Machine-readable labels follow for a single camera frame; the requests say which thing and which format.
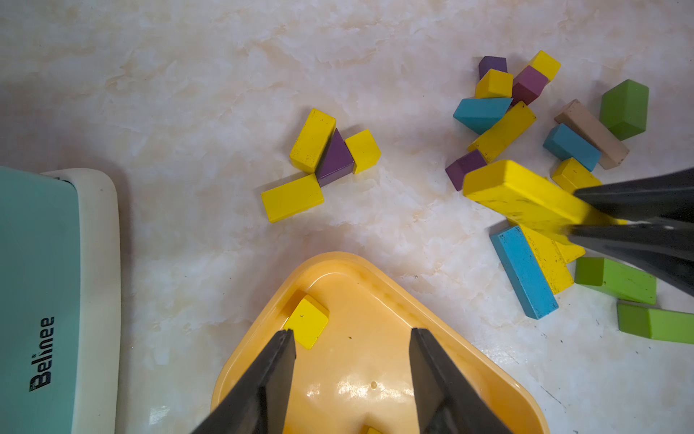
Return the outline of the long yellow block upper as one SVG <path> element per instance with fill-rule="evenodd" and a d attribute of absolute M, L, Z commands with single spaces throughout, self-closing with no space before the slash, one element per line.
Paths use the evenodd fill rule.
<path fill-rule="evenodd" d="M 518 102 L 494 126 L 475 139 L 467 151 L 477 150 L 486 163 L 491 163 L 536 120 L 535 113 L 524 102 Z"/>

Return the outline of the purple small block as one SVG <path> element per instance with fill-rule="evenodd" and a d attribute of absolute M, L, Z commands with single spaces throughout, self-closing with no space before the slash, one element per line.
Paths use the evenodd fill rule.
<path fill-rule="evenodd" d="M 451 163 L 446 168 L 446 174 L 455 190 L 460 192 L 466 175 L 486 165 L 483 155 L 476 149 Z"/>

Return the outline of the teal small block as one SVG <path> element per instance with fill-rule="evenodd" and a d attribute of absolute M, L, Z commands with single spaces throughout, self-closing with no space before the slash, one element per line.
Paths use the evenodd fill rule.
<path fill-rule="evenodd" d="M 597 148 L 565 124 L 558 124 L 549 132 L 543 147 L 561 161 L 576 159 L 589 172 L 595 170 L 602 157 Z"/>

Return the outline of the teal long block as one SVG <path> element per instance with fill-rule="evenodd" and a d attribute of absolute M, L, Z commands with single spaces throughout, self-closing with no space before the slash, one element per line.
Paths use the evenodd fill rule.
<path fill-rule="evenodd" d="M 511 286 L 528 318 L 541 319 L 558 309 L 558 302 L 519 226 L 490 236 Z"/>

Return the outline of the yellow flat block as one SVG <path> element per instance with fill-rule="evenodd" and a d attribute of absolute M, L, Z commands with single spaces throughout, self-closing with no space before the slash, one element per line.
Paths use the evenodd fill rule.
<path fill-rule="evenodd" d="M 269 222 L 282 221 L 325 201 L 315 174 L 298 178 L 261 194 Z"/>

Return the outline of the green block lower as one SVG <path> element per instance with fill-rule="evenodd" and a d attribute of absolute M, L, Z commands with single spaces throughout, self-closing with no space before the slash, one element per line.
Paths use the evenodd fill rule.
<path fill-rule="evenodd" d="M 616 309 L 621 332 L 652 340 L 693 344 L 693 315 L 690 313 L 621 302 Z"/>

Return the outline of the tan long block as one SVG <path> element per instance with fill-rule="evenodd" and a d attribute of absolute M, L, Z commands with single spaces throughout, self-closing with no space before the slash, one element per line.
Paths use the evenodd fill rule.
<path fill-rule="evenodd" d="M 620 166 L 629 154 L 629 149 L 578 99 L 573 99 L 554 119 L 597 148 L 602 153 L 599 164 L 605 170 Z"/>

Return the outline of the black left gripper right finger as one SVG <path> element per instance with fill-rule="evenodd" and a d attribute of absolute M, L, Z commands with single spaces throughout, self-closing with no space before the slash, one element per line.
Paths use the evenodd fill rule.
<path fill-rule="evenodd" d="M 410 369 L 421 433 L 508 433 L 425 328 L 410 334 Z"/>

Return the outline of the yellow rectangular block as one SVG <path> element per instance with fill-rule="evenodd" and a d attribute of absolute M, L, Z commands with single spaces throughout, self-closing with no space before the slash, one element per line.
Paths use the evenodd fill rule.
<path fill-rule="evenodd" d="M 313 174 L 335 129 L 334 117 L 313 108 L 290 152 L 292 165 L 307 174 Z"/>

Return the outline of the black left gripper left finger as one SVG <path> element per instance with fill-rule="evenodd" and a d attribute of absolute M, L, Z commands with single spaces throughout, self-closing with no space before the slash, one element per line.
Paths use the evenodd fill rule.
<path fill-rule="evenodd" d="M 196 433 L 282 433 L 296 361 L 294 332 L 272 336 Z"/>

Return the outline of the yellow cube block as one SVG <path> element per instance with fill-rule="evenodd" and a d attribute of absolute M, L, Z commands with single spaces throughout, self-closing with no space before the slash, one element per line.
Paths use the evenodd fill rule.
<path fill-rule="evenodd" d="M 345 144 L 354 159 L 354 175 L 376 166 L 381 158 L 381 150 L 368 129 L 349 137 Z"/>

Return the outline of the purple triangle block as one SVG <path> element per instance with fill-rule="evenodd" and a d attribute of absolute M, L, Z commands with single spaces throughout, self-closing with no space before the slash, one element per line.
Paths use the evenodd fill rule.
<path fill-rule="evenodd" d="M 324 155 L 316 170 L 316 179 L 321 187 L 352 173 L 355 161 L 339 130 L 334 134 L 326 147 Z"/>

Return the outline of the mint green toaster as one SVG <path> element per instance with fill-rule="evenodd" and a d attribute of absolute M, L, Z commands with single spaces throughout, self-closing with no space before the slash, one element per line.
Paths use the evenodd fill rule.
<path fill-rule="evenodd" d="M 117 191 L 94 169 L 1 171 L 1 430 L 115 430 Z"/>

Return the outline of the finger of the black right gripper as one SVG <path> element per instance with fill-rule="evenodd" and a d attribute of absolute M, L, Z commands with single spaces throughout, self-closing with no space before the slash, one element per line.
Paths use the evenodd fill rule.
<path fill-rule="evenodd" d="M 693 169 L 578 189 L 575 197 L 614 218 L 693 222 Z"/>
<path fill-rule="evenodd" d="M 656 224 L 567 228 L 570 242 L 629 263 L 693 294 L 693 229 Z"/>

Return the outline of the green block upper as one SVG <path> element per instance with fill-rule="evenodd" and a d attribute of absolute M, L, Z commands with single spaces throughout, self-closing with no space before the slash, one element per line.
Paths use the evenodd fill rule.
<path fill-rule="evenodd" d="M 623 81 L 602 96 L 600 122 L 620 141 L 642 134 L 647 129 L 649 96 L 647 86 Z"/>

